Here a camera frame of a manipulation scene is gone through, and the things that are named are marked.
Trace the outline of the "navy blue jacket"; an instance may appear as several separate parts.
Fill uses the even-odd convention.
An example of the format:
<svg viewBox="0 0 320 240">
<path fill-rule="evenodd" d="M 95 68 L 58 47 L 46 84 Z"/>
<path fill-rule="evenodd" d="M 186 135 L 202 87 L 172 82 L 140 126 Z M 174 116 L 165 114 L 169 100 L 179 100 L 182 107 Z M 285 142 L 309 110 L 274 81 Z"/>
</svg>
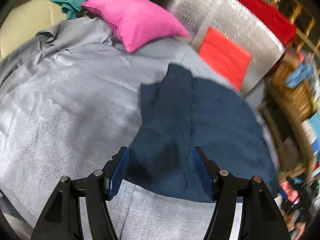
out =
<svg viewBox="0 0 320 240">
<path fill-rule="evenodd" d="M 140 113 L 127 181 L 163 196 L 208 203 L 192 160 L 198 146 L 218 167 L 240 178 L 260 176 L 277 194 L 263 127 L 235 91 L 170 64 L 162 81 L 141 85 Z"/>
</svg>

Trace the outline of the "light blue cloth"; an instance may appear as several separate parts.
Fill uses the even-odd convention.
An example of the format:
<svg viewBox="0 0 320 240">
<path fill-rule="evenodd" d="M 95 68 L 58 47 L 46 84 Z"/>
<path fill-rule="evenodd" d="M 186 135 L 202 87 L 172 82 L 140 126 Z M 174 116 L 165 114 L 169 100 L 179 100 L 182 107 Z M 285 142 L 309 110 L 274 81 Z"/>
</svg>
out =
<svg viewBox="0 0 320 240">
<path fill-rule="evenodd" d="M 305 79 L 309 79 L 312 74 L 312 65 L 300 63 L 298 67 L 288 75 L 285 85 L 287 88 L 295 88 Z"/>
</svg>

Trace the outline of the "silver foil headboard panel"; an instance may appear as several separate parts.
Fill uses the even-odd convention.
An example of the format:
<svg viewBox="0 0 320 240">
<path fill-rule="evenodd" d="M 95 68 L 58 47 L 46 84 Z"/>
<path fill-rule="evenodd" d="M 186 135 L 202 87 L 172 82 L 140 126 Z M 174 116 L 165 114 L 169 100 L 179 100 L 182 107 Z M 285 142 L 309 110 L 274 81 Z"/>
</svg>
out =
<svg viewBox="0 0 320 240">
<path fill-rule="evenodd" d="M 285 48 L 266 25 L 237 0 L 168 0 L 166 8 L 184 25 L 196 50 L 209 27 L 245 48 L 252 59 L 241 92 L 249 93 L 281 58 Z"/>
</svg>

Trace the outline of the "wicker basket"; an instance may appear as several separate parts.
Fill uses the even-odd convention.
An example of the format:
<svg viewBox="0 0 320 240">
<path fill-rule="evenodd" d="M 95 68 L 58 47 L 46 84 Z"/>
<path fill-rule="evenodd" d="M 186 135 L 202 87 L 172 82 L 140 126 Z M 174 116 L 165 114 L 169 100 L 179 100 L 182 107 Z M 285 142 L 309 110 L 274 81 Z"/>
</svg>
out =
<svg viewBox="0 0 320 240">
<path fill-rule="evenodd" d="M 295 67 L 281 61 L 272 77 L 272 83 L 278 88 L 281 94 L 291 103 L 291 106 L 298 112 L 302 121 L 313 115 L 313 104 L 311 96 L 311 85 L 308 80 L 303 80 L 295 88 L 288 88 L 285 81 Z"/>
</svg>

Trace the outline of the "red velvet cloth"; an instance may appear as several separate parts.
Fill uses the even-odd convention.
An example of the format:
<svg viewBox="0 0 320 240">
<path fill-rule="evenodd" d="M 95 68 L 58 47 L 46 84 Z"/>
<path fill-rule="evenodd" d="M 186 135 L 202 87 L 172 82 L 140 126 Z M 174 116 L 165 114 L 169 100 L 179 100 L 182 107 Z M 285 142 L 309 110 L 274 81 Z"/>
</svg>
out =
<svg viewBox="0 0 320 240">
<path fill-rule="evenodd" d="M 297 27 L 293 25 L 276 7 L 263 0 L 237 0 L 250 10 L 283 45 L 296 39 Z"/>
</svg>

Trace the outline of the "pink pillow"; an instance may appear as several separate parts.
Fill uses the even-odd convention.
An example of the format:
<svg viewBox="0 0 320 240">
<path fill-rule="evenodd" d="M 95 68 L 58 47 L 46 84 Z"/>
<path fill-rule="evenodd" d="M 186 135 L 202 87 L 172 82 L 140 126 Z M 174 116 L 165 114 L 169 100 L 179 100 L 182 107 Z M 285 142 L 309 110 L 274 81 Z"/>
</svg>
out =
<svg viewBox="0 0 320 240">
<path fill-rule="evenodd" d="M 189 37 L 173 14 L 149 0 L 87 0 L 81 5 L 106 22 L 128 53 L 159 38 Z"/>
</svg>

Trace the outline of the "grey bed sheet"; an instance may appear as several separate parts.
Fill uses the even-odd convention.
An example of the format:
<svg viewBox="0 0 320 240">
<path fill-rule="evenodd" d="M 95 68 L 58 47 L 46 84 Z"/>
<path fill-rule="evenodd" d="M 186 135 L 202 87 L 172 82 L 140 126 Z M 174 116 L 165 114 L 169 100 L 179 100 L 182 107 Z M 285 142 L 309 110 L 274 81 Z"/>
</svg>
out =
<svg viewBox="0 0 320 240">
<path fill-rule="evenodd" d="M 1 61 L 1 191 L 29 225 L 61 176 L 86 177 L 132 141 L 140 85 L 172 62 L 230 87 L 189 45 L 167 37 L 129 54 L 99 18 L 61 21 Z"/>
</svg>

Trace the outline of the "orange red pillow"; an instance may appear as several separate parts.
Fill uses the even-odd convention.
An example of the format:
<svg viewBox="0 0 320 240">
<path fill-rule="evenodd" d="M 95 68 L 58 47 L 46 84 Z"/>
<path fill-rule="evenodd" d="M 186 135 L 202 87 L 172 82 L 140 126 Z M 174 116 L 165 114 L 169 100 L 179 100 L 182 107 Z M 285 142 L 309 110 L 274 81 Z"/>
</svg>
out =
<svg viewBox="0 0 320 240">
<path fill-rule="evenodd" d="M 209 27 L 199 48 L 203 61 L 226 78 L 239 91 L 252 55 L 237 43 L 225 37 L 213 27 Z"/>
</svg>

